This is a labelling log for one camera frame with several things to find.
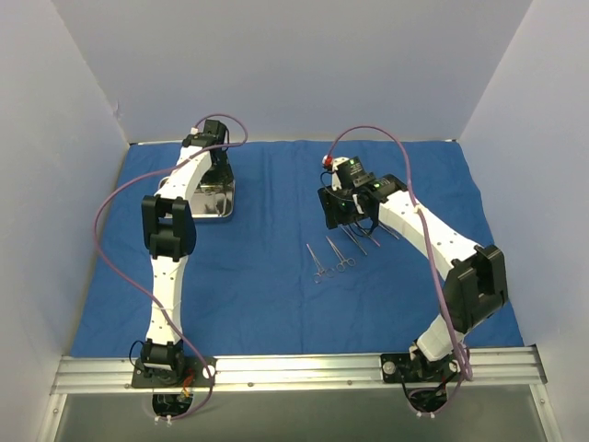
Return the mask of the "steel tweezers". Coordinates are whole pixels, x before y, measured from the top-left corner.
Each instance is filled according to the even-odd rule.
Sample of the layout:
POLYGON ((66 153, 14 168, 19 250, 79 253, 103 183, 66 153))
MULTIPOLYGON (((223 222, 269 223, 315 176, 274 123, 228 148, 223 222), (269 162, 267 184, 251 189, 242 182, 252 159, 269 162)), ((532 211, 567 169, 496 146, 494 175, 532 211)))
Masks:
POLYGON ((391 227, 387 227, 386 225, 384 225, 382 223, 380 224, 380 227, 382 229, 384 229, 393 238, 400 239, 400 236, 398 235, 398 233, 394 229, 392 229, 391 227))
POLYGON ((341 227, 342 231, 348 236, 348 238, 356 245, 364 256, 367 256, 367 251, 362 246, 360 240, 353 234, 353 232, 346 226, 341 227))
POLYGON ((381 247, 381 244, 372 236, 372 234, 364 232, 366 237, 369 238, 377 247, 381 247))

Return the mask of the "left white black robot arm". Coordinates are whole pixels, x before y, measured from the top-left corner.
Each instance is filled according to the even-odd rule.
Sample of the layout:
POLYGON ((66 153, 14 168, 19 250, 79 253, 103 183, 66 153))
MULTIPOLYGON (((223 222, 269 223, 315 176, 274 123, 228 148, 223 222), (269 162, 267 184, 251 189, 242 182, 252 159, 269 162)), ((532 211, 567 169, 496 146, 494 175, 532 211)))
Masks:
POLYGON ((184 271, 196 246, 196 223, 226 219, 234 208, 236 182, 226 149, 200 150, 182 147, 179 168, 142 200, 155 300, 141 359, 165 386, 179 384, 186 373, 180 304, 184 271))

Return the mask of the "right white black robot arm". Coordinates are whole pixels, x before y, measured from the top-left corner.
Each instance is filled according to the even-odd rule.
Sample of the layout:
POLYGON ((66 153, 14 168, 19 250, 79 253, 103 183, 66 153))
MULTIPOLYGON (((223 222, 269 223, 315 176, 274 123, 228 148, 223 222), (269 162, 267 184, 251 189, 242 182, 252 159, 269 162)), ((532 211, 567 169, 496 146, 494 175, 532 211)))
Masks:
POLYGON ((439 312, 409 348, 411 374, 422 380, 442 368, 442 359, 466 359, 465 339, 508 300, 505 259, 494 245, 460 235, 393 175, 337 177, 318 198, 329 229, 368 219, 397 231, 427 260, 439 312))

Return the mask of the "steel instrument tray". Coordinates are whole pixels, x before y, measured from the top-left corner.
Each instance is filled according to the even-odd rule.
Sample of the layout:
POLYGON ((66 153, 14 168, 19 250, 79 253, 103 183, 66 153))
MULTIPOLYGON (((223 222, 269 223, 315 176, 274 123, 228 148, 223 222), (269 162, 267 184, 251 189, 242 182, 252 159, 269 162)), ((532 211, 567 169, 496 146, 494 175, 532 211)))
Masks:
POLYGON ((235 180, 202 184, 197 176, 169 176, 155 193, 174 224, 227 219, 234 212, 235 196, 235 180))

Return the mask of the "blue surgical drape cloth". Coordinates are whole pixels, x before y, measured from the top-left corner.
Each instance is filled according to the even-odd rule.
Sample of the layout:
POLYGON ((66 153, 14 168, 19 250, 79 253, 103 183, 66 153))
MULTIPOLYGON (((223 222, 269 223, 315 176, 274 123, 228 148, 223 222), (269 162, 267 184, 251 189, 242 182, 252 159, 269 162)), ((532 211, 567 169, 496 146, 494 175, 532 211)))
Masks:
MULTIPOLYGON (((181 326, 204 355, 401 352, 437 316, 427 260, 376 231, 361 244, 328 230, 317 191, 330 143, 251 143, 229 152, 236 206, 201 223, 182 285, 181 326), (331 238, 356 265, 338 272, 331 238), (332 278, 315 284, 309 244, 332 278)), ((172 166, 176 144, 134 145, 124 160, 99 261, 71 349, 74 357, 130 354, 145 337, 152 270, 140 203, 172 166)))

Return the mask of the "steel hemostat clamp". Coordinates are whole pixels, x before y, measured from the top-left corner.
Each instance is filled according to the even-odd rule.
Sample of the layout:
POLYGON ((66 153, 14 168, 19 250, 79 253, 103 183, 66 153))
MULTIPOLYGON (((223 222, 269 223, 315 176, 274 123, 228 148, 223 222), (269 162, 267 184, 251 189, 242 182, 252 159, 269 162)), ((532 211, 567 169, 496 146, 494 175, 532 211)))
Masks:
POLYGON ((356 265, 354 258, 346 258, 331 238, 326 236, 326 241, 338 259, 338 263, 336 264, 336 269, 338 272, 343 273, 347 268, 351 268, 356 265))

